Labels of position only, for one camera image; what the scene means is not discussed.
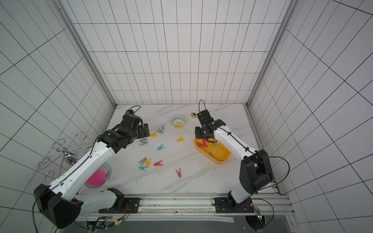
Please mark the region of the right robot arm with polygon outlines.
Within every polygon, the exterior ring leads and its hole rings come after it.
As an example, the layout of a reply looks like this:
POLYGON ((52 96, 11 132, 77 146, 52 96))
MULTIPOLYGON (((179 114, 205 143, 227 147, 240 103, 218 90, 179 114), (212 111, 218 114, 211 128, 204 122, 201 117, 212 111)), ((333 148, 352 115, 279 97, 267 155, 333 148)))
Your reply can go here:
POLYGON ((223 144, 240 161, 238 186, 227 197, 231 206, 241 204, 274 180, 270 158, 264 150, 256 150, 239 139, 226 124, 213 118, 199 118, 200 127, 195 128, 197 139, 223 144))

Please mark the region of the red clothespin bottom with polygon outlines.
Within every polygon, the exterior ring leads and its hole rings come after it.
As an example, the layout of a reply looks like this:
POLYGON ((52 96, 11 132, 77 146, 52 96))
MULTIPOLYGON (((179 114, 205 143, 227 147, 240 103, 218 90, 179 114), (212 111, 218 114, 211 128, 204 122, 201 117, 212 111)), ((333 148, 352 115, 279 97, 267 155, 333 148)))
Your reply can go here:
POLYGON ((181 169, 179 168, 179 169, 176 169, 175 171, 176 171, 178 177, 181 178, 182 177, 181 169))

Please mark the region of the red clothespin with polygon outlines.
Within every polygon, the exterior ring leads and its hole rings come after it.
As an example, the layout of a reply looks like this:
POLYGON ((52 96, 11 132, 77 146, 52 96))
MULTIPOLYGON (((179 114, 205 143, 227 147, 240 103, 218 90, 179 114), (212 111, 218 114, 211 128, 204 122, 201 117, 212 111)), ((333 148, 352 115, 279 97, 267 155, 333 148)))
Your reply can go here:
POLYGON ((179 168, 179 169, 176 169, 175 171, 176 171, 178 177, 181 178, 182 177, 181 169, 179 168))
POLYGON ((158 161, 158 162, 154 163, 154 166, 162 166, 163 165, 162 162, 163 162, 162 160, 158 161))
POLYGON ((198 145, 199 148, 207 148, 208 147, 208 143, 207 143, 206 140, 199 141, 197 143, 197 145, 198 145))

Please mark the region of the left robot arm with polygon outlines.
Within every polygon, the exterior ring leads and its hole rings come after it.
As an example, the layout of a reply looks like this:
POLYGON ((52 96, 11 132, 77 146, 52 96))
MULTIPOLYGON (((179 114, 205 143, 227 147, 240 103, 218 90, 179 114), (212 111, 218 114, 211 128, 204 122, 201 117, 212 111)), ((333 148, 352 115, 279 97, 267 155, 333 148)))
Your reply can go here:
POLYGON ((124 194, 115 188, 93 195, 79 195, 83 184, 119 150, 138 138, 149 137, 148 124, 119 124, 97 138, 92 149, 70 170, 49 185, 40 184, 34 190, 33 208, 58 229, 71 225, 79 216, 99 210, 121 213, 125 209, 124 194))

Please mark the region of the grey clothespin pair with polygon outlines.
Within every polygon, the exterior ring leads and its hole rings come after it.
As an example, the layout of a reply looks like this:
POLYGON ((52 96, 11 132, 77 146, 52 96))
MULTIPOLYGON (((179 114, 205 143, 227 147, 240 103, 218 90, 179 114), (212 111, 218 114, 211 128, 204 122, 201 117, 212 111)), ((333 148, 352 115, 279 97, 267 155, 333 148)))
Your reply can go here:
POLYGON ((142 138, 139 140, 139 145, 142 146, 142 145, 146 145, 148 144, 148 139, 147 138, 142 138))

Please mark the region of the yellow storage box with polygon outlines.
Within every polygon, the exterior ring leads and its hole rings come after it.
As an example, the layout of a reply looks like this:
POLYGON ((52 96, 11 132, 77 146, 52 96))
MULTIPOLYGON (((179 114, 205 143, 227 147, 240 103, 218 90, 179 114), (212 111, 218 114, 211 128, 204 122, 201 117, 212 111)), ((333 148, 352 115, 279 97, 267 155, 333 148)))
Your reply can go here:
POLYGON ((194 145, 195 145, 195 148, 200 152, 202 153, 204 156, 206 156, 207 158, 209 158, 212 162, 214 162, 215 164, 218 164, 218 165, 221 165, 223 163, 225 163, 229 157, 231 156, 231 152, 223 145, 221 144, 220 142, 216 142, 217 143, 217 147, 211 147, 211 142, 208 142, 207 140, 207 143, 208 143, 208 147, 207 148, 199 148, 197 143, 199 141, 202 141, 203 139, 194 139, 194 145), (212 152, 212 154, 214 155, 215 158, 212 158, 209 154, 209 152, 212 152))

